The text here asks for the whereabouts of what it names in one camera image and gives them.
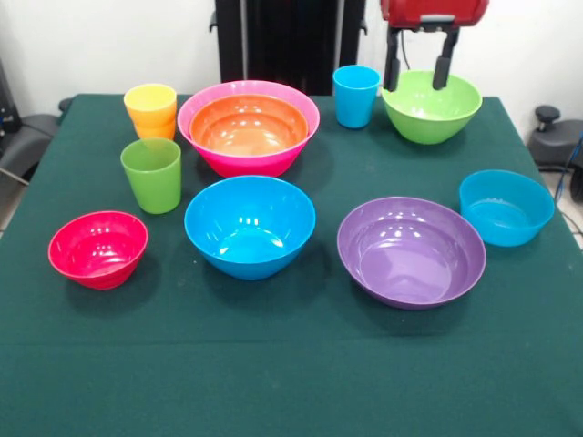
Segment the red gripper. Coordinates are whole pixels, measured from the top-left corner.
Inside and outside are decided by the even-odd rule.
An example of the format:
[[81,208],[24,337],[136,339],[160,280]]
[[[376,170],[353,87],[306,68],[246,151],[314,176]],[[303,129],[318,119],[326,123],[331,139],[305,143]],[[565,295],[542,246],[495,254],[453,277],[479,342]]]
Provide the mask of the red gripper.
[[[484,16],[488,0],[381,0],[383,19],[388,22],[384,89],[395,91],[400,73],[398,59],[400,29],[420,30],[433,27],[457,28],[476,25]],[[459,30],[448,29],[441,55],[436,59],[433,89],[447,86],[450,66]]]

